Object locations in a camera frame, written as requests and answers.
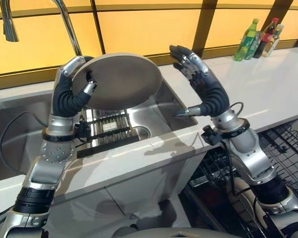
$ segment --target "faucet spout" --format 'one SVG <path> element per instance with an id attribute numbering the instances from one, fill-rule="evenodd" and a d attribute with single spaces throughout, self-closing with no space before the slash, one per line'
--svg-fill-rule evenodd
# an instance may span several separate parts
<path id="1" fill-rule="evenodd" d="M 63 22 L 65 24 L 66 30 L 68 32 L 72 47 L 77 56 L 81 56 L 81 50 L 78 45 L 78 40 L 76 38 L 74 28 L 70 19 L 70 15 L 63 0 L 54 0 L 56 6 L 59 8 Z M 0 0 L 0 7 L 2 12 L 3 19 L 3 33 L 5 34 L 5 39 L 11 42 L 18 42 L 18 36 L 14 27 L 11 9 L 10 9 L 10 0 Z"/>
<path id="2" fill-rule="evenodd" d="M 0 0 L 0 7 L 2 12 L 3 33 L 5 34 L 5 39 L 11 42 L 18 42 L 18 35 L 16 34 L 11 16 L 10 0 Z"/>

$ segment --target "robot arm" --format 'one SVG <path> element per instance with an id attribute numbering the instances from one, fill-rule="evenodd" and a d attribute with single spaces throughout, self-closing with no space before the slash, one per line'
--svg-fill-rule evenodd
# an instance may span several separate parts
<path id="1" fill-rule="evenodd" d="M 65 164 L 75 152 L 73 117 L 87 104 L 96 88 L 96 82 L 87 73 L 86 86 L 75 96 L 72 79 L 90 59 L 92 57 L 77 56 L 59 67 L 48 127 L 42 131 L 40 155 L 33 161 L 15 205 L 6 216 L 0 238 L 48 237 L 42 227 L 47 222 Z"/>
<path id="2" fill-rule="evenodd" d="M 176 117 L 211 116 L 215 129 L 205 126 L 202 137 L 211 145 L 225 143 L 233 164 L 266 212 L 264 220 L 271 232 L 275 232 L 274 237 L 297 235 L 298 199 L 270 164 L 259 146 L 258 135 L 246 119 L 238 118 L 230 109 L 225 90 L 195 53 L 181 46 L 170 46 L 170 51 L 179 61 L 173 66 L 189 79 L 202 100 L 202 104 L 178 112 Z"/>

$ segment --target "white cabinet door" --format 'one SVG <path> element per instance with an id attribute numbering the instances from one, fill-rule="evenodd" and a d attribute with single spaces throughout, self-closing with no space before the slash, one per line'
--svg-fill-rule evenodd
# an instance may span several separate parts
<path id="1" fill-rule="evenodd" d="M 49 237 L 53 238 L 110 238 L 114 231 L 112 223 L 123 218 L 123 213 L 105 189 L 89 192 L 50 209 L 46 226 Z"/>
<path id="2" fill-rule="evenodd" d="M 199 154 L 106 187 L 125 214 L 179 194 L 203 159 Z"/>

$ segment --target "white countertop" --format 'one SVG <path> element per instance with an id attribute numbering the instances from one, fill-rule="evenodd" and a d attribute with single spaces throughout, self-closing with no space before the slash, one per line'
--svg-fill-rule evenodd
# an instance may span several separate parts
<path id="1" fill-rule="evenodd" d="M 298 118 L 298 48 L 276 50 L 269 58 L 233 61 L 231 57 L 205 60 L 229 95 L 231 104 L 241 101 L 251 127 L 262 131 Z M 187 107 L 201 103 L 187 79 L 171 65 L 159 67 L 178 98 Z M 0 100 L 41 94 L 54 83 L 40 83 L 0 90 Z M 197 117 L 197 125 L 125 145 L 69 162 L 57 191 L 63 200 L 139 175 L 210 148 L 200 138 L 209 117 Z M 24 176 L 0 181 L 0 211 L 13 205 Z"/>

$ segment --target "bottle cap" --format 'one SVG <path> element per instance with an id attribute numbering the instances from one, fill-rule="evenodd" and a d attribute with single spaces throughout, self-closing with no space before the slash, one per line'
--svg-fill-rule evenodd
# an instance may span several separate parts
<path id="1" fill-rule="evenodd" d="M 276 26 L 276 30 L 277 30 L 277 31 L 283 30 L 283 28 L 284 28 L 284 25 L 283 25 L 283 24 L 278 24 L 278 25 Z"/>

